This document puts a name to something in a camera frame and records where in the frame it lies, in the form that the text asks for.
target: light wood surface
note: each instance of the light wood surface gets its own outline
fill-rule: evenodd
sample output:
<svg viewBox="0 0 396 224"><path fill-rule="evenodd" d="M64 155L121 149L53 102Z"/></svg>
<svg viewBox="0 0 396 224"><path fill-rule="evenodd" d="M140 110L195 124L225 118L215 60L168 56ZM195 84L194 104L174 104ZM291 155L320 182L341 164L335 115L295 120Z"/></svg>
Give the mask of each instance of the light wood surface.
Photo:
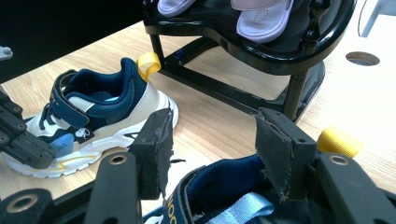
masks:
<svg viewBox="0 0 396 224"><path fill-rule="evenodd" d="M325 60L326 77L310 106L297 125L313 139L333 124L366 143L355 160L382 189L396 193L396 90L392 59L396 48L387 29L375 26L377 36L364 39L356 35L357 17L350 23L346 36ZM389 25L393 18L380 18ZM195 37L162 36L165 54L179 49ZM39 113L50 97L54 79L68 69L89 68L101 73L120 70L120 59L136 60L152 51L149 36L142 22L110 35L83 49L10 80L3 87L12 100L24 108L27 118ZM349 62L351 51L366 51L380 59L376 66L361 66ZM288 83L288 77L263 75L241 64L216 48L188 64L221 81L264 98L276 98ZM186 162L173 164L169 172L168 194L188 171L223 158L241 158L255 153L255 119L233 107L212 99L161 74L149 80L159 90L173 98L179 108L179 120L174 131L174 159ZM105 155L119 148L110 149ZM99 162L73 175L39 179L12 171L0 158L0 198L22 189L44 188L58 198L95 179ZM144 201L143 213L161 205L159 201Z"/></svg>

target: navy blue sneaker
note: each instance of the navy blue sneaker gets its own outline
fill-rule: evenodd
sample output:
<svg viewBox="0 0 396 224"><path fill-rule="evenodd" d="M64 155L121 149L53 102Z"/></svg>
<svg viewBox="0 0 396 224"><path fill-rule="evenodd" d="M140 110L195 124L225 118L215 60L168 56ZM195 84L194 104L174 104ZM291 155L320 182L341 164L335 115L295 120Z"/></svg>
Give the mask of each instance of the navy blue sneaker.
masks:
<svg viewBox="0 0 396 224"><path fill-rule="evenodd" d="M9 166L35 177L70 175L98 161L107 149L130 146L154 111L170 107L175 127L175 102L139 76L134 61L120 63L121 70L112 75L88 69L61 74L42 113L26 122L28 132L56 150L56 160L37 170L3 153Z"/></svg>

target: yellow shoe accent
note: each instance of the yellow shoe accent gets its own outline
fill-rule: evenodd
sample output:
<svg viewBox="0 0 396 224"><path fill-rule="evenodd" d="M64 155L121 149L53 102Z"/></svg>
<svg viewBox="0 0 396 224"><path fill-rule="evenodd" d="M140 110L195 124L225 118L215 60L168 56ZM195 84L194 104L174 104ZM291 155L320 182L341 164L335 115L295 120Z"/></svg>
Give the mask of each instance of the yellow shoe accent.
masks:
<svg viewBox="0 0 396 224"><path fill-rule="evenodd" d="M142 71L143 66L151 63L146 71ZM154 72L158 72L161 69L160 59L154 52L147 52L142 54L136 61L139 75L145 80L149 81L149 75Z"/></svg>
<svg viewBox="0 0 396 224"><path fill-rule="evenodd" d="M332 125L325 128L318 138L318 150L321 152L341 153L353 158L363 148L363 142Z"/></svg>

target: black clamp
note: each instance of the black clamp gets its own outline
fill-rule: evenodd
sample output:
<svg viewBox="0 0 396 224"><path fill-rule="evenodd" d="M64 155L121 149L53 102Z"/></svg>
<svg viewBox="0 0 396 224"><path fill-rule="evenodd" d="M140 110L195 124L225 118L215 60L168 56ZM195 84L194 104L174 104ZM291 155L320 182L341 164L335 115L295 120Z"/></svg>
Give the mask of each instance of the black clamp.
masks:
<svg viewBox="0 0 396 224"><path fill-rule="evenodd" d="M55 160L55 150L26 131L22 108L3 92L0 92L0 114L0 152L35 169L48 168Z"/></svg>

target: sandal strap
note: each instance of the sandal strap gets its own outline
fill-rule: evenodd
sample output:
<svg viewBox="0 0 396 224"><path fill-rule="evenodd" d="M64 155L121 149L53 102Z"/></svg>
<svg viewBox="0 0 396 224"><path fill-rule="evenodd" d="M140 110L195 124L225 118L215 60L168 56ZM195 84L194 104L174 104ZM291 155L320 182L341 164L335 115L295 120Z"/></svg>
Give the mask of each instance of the sandal strap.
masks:
<svg viewBox="0 0 396 224"><path fill-rule="evenodd" d="M231 0L231 6L233 9L245 11L271 7L285 1L290 4L290 0Z"/></svg>

